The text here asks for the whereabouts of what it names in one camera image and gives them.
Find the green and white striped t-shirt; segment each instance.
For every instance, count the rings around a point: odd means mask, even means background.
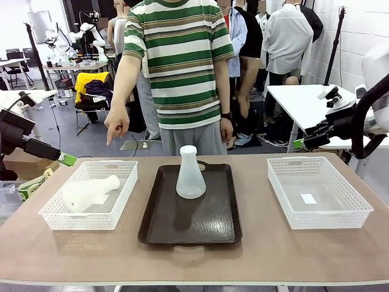
[[[144,0],[128,20],[123,55],[142,60],[147,51],[159,126],[188,129],[218,121],[213,62],[232,58],[233,47],[216,1]]]

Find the gray floor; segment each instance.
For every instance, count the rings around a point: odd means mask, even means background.
[[[48,100],[41,105],[42,110],[32,110],[32,116],[39,128],[43,141],[54,147],[59,147],[59,135],[55,126],[53,112],[49,107]],[[124,141],[132,139],[131,135],[139,140],[143,139],[143,134],[128,133],[126,137],[115,140],[112,145],[106,146],[106,128],[103,124],[104,114],[100,115],[100,122],[90,125],[79,136],[76,136],[75,110],[72,105],[53,108],[57,117],[61,132],[61,150],[73,156],[92,157],[120,157],[132,156],[133,151],[121,151]],[[86,116],[80,117],[86,122]],[[263,144],[262,147],[237,148],[229,154],[252,154],[252,153],[285,153],[286,149]],[[151,150],[139,150],[136,156],[163,156],[162,144],[154,143]],[[230,286],[179,286],[180,292],[277,292],[276,287],[230,287]],[[0,283],[0,292],[92,292],[91,287],[44,287],[30,285],[12,285]],[[105,287],[106,292],[113,292],[114,286]],[[383,292],[389,291],[389,285],[375,285],[368,287],[327,287],[328,292]],[[153,287],[125,287],[122,292],[157,292]],[[308,287],[306,292],[326,292],[323,287]]]

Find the brown serving tray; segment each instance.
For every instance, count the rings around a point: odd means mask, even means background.
[[[197,199],[176,192],[179,165],[158,168],[138,234],[149,245],[214,245],[242,238],[232,170],[228,164],[199,162],[207,190]]]

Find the yellow cloth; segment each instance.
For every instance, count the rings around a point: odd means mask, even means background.
[[[109,72],[103,72],[103,73],[79,73],[77,76],[77,81],[75,82],[75,90],[77,92],[77,96],[75,99],[75,103],[78,103],[81,101],[81,93],[85,94],[85,84],[91,82],[92,80],[101,80],[102,82],[105,82]]]

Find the wristwatch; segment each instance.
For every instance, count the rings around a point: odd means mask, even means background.
[[[228,114],[221,114],[221,117],[227,119],[227,120],[232,120],[232,113],[228,113]]]

